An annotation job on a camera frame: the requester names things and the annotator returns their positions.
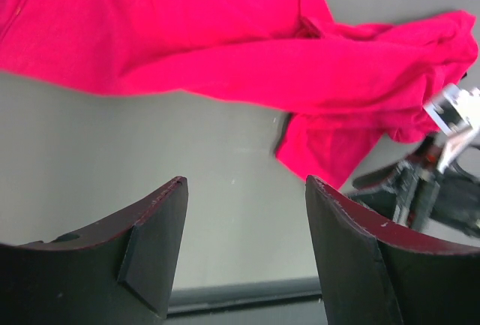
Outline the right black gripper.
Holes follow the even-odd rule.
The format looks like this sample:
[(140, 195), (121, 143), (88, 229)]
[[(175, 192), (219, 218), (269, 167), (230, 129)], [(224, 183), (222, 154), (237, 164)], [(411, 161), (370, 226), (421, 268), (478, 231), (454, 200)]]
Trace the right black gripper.
[(456, 160), (438, 173), (435, 139), (430, 134), (405, 158), (354, 179), (352, 200), (418, 232), (432, 219), (478, 237), (479, 177)]

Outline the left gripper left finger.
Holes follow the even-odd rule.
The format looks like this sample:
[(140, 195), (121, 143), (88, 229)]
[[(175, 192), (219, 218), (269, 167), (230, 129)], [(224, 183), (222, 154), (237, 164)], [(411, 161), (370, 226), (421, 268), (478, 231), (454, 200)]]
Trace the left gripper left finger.
[(161, 324), (188, 207), (177, 176), (52, 242), (1, 246), (3, 324)]

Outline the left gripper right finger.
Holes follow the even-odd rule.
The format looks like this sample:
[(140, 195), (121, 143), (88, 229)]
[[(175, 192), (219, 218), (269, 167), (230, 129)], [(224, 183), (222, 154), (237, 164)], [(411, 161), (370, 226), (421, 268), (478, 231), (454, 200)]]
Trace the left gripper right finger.
[(319, 178), (306, 207), (330, 324), (477, 324), (479, 249), (395, 224)]

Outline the red t shirt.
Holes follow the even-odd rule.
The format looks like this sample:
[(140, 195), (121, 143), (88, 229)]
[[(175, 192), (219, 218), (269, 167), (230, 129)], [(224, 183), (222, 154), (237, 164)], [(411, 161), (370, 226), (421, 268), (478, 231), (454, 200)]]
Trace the red t shirt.
[(475, 22), (349, 26), (326, 0), (1, 0), (1, 69), (93, 95), (185, 91), (291, 113), (277, 159), (339, 188), (381, 137), (437, 129), (423, 106), (476, 61)]

